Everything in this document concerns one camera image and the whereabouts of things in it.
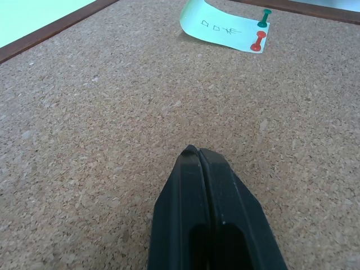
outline paper note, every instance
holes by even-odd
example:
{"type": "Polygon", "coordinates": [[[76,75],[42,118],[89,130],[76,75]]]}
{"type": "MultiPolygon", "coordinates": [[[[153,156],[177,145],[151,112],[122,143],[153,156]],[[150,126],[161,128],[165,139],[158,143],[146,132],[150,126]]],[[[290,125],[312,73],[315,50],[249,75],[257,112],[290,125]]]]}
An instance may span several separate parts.
{"type": "Polygon", "coordinates": [[[231,47],[244,52],[262,53],[266,38],[261,41],[261,50],[254,52],[251,45],[258,39],[257,32],[266,28],[258,27],[259,21],[227,14],[205,3],[204,0],[189,0],[180,15],[180,24],[186,34],[203,41],[231,47]]]}
{"type": "Polygon", "coordinates": [[[95,0],[0,0],[0,48],[95,0]]]}

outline red push pin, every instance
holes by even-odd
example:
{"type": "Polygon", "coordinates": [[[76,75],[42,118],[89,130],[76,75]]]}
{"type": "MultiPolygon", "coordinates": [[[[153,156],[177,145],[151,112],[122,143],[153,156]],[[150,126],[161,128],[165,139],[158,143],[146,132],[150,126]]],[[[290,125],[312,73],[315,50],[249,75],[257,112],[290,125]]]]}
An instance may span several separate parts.
{"type": "Polygon", "coordinates": [[[261,40],[266,37],[266,33],[264,31],[258,31],[256,35],[258,36],[258,40],[250,47],[250,49],[252,49],[254,52],[258,52],[261,50],[260,43],[261,40]]]}

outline push pin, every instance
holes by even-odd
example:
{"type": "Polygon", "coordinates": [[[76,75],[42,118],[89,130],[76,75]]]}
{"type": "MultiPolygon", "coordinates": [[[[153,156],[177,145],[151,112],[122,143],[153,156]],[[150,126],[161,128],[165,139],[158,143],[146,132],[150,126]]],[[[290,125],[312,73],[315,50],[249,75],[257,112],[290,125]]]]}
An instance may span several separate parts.
{"type": "Polygon", "coordinates": [[[269,14],[271,14],[271,10],[264,10],[264,17],[260,22],[258,22],[259,27],[265,28],[268,26],[268,24],[266,23],[266,20],[268,19],[269,14]]]}
{"type": "Polygon", "coordinates": [[[261,50],[261,40],[266,37],[266,33],[264,31],[258,31],[256,35],[258,36],[258,40],[253,45],[251,45],[250,49],[252,49],[254,52],[259,52],[261,50]]]}

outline wooden frame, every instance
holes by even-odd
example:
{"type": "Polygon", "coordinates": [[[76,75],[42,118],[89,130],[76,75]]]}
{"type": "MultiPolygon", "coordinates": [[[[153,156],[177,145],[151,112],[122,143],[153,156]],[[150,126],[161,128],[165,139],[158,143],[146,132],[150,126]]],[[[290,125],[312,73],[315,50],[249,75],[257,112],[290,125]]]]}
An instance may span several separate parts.
{"type": "Polygon", "coordinates": [[[0,64],[9,60],[10,58],[26,51],[29,48],[53,37],[54,35],[64,31],[72,25],[90,17],[96,12],[108,7],[118,0],[96,0],[87,6],[80,8],[66,15],[65,17],[54,21],[39,30],[36,30],[2,48],[0,48],[0,64]]]}
{"type": "Polygon", "coordinates": [[[320,17],[329,20],[342,21],[344,23],[360,25],[360,13],[355,11],[338,10],[331,7],[316,6],[293,2],[290,0],[232,0],[260,7],[275,8],[293,13],[320,17]]]}

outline black plastic object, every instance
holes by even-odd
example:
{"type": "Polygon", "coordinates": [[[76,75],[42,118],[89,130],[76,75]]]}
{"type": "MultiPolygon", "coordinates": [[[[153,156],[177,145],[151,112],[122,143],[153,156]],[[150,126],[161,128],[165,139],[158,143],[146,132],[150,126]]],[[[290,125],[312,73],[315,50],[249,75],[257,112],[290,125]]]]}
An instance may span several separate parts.
{"type": "Polygon", "coordinates": [[[147,269],[287,268],[260,203],[229,163],[189,145],[156,201],[147,269]]]}

